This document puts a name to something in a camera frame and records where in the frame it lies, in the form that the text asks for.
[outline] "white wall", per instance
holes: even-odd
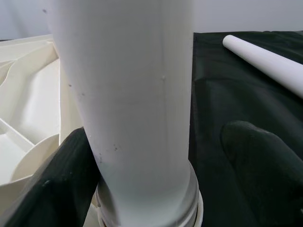
[[[49,34],[43,1],[0,0],[0,40]],[[303,30],[303,0],[194,0],[194,6],[195,32]]]
[[[303,0],[194,0],[196,32],[303,30]]]

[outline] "black fabric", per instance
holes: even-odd
[[[296,32],[195,34],[189,158],[204,200],[205,227],[259,227],[232,165],[220,130],[242,120],[270,131],[303,158],[303,100],[225,49],[232,34],[303,63],[303,36]]]
[[[261,226],[303,226],[303,161],[276,135],[227,123],[221,144]]]
[[[0,227],[81,227],[99,180],[84,129],[77,129],[0,216]]]

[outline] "white pvc pipe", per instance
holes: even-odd
[[[106,225],[188,226],[198,200],[187,160],[192,0],[46,2],[109,189],[100,197]]]
[[[223,45],[290,91],[303,98],[303,65],[228,35]]]

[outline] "white rod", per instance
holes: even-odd
[[[113,200],[114,209],[103,213],[107,225],[174,225],[177,214],[189,213],[182,204],[197,193],[194,188],[187,195],[192,0],[46,2],[62,65]],[[197,201],[192,204],[196,209]]]
[[[232,35],[223,45],[290,91],[303,98],[303,65]]]

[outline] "white background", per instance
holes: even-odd
[[[0,40],[49,34],[41,2],[0,0]],[[303,30],[303,0],[194,0],[195,32],[265,30]]]

